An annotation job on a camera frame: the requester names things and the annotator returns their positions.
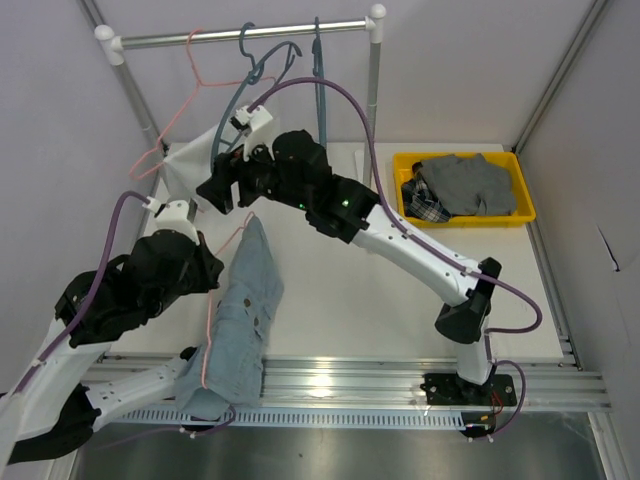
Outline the blue grey garment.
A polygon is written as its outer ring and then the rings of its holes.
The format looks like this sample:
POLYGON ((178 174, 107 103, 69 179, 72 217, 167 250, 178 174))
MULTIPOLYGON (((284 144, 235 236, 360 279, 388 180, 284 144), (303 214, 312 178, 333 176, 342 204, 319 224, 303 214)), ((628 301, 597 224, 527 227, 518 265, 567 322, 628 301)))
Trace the blue grey garment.
POLYGON ((216 420, 230 407, 259 404, 263 355, 283 293, 265 230, 254 216, 242 232, 207 340, 174 384, 180 412, 216 420))

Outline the white skirt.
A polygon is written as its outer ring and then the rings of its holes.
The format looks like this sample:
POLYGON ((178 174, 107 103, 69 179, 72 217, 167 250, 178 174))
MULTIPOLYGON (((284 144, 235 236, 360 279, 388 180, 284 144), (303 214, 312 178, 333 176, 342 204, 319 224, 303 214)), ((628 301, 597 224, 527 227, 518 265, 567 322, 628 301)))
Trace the white skirt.
POLYGON ((193 201, 201 211, 212 205, 196 189, 211 177, 210 159, 218 124, 187 143, 172 143, 164 158, 163 178, 171 200, 193 201))

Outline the pink wire hanger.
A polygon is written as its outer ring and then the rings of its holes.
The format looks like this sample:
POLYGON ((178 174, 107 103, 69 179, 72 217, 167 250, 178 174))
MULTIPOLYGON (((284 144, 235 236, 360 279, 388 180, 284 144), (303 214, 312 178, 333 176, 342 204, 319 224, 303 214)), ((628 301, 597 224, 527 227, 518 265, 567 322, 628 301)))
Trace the pink wire hanger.
POLYGON ((180 117, 184 114, 185 110, 189 107, 189 105, 193 102, 193 100, 197 97, 197 95, 199 94, 201 89, 214 89, 214 88, 226 88, 226 87, 231 87, 231 86, 239 86, 241 84, 241 82, 239 80, 236 81, 228 81, 228 82, 205 82, 202 79, 202 76, 200 75, 196 60, 193 56, 192 53, 192 42, 193 39, 195 37, 196 34, 199 33, 203 33, 204 30, 202 28, 197 28, 192 30, 188 35, 187 35, 187 40, 186 40, 186 46, 185 46, 185 51, 186 51, 186 55, 187 58, 189 60, 189 64, 191 67, 191 71, 194 77, 194 88, 191 92, 191 94, 186 98, 186 100, 184 101, 184 103, 181 105, 181 107, 176 111, 176 113, 173 115, 173 117, 171 118, 171 120, 169 121, 169 123, 165 126, 165 128, 158 134, 158 136, 156 137, 156 140, 154 142, 154 146, 149 149, 148 151, 146 151, 144 154, 142 154, 139 159, 131 166, 128 175, 131 179, 136 180, 136 181, 140 181, 148 176, 150 176, 152 173, 157 172, 162 164, 163 161, 162 160, 156 160, 155 163, 150 166, 148 169, 146 169, 144 172, 142 173, 138 173, 137 170, 142 167, 145 162, 151 158, 153 155, 159 154, 161 155, 164 152, 164 140, 166 135, 170 132, 170 130, 173 128, 173 126, 178 122, 178 120, 180 119, 180 117))

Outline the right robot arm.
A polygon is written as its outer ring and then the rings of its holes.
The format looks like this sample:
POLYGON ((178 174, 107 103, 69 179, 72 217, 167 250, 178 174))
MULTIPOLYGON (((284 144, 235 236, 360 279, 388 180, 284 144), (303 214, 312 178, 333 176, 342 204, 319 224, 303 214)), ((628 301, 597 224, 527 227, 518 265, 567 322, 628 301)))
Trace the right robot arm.
POLYGON ((361 182, 338 175, 326 149, 305 130, 268 142, 249 133, 244 144, 215 157, 211 177, 197 194, 223 214, 258 198, 304 211, 319 233, 375 253, 420 280, 443 301, 436 330, 456 345, 458 395, 479 403, 493 389, 483 343, 500 264, 467 259, 402 219, 361 182))

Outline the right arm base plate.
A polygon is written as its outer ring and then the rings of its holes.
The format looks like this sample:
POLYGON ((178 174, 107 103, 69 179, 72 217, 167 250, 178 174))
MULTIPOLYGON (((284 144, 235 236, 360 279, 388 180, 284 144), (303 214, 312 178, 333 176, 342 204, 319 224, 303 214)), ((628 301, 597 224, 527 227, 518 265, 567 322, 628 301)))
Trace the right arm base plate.
POLYGON ((432 406, 513 407, 517 404, 514 381, 510 375, 492 374, 482 385, 461 379, 455 373, 426 373, 420 389, 432 406))

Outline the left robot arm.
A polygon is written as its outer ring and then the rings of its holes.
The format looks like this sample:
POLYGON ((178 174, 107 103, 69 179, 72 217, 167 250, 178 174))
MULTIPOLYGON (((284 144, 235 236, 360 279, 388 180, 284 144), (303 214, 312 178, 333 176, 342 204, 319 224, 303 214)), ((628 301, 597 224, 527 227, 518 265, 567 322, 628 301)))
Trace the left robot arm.
POLYGON ((223 263, 202 232, 169 229, 140 238, 79 274, 55 306, 47 344, 25 376, 1 396, 1 464, 53 460, 84 445, 111 421, 170 396, 194 357, 185 348, 165 364, 123 380, 83 383, 87 370, 123 333, 158 317, 178 298, 218 287, 223 263))

